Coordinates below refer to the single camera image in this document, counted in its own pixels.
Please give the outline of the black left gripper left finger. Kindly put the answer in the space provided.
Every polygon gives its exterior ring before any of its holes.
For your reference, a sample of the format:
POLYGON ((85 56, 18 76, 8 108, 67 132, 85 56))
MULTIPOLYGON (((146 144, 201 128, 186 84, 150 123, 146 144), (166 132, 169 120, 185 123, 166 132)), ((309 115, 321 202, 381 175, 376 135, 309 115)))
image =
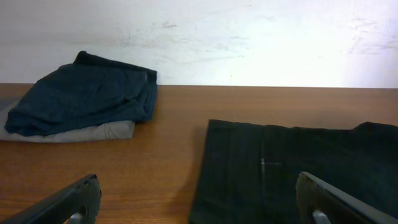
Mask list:
POLYGON ((3 224, 95 224, 100 210, 101 188, 95 174, 72 183, 27 209, 5 219, 3 224))

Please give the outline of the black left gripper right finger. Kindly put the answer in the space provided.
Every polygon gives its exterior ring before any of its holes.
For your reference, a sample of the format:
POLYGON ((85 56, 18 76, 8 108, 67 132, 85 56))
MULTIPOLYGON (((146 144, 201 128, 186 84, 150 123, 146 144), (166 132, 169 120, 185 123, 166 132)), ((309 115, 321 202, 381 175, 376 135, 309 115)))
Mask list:
POLYGON ((301 223, 397 224, 396 218, 308 172, 299 174, 295 188, 301 223))

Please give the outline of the black shorts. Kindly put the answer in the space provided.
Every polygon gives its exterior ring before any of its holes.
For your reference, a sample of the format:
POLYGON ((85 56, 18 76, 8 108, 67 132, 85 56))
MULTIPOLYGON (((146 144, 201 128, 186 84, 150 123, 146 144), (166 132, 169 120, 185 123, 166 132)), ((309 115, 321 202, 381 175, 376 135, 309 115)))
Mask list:
POLYGON ((211 120, 190 223, 298 223, 295 184, 309 172, 397 216, 397 128, 286 128, 211 120))

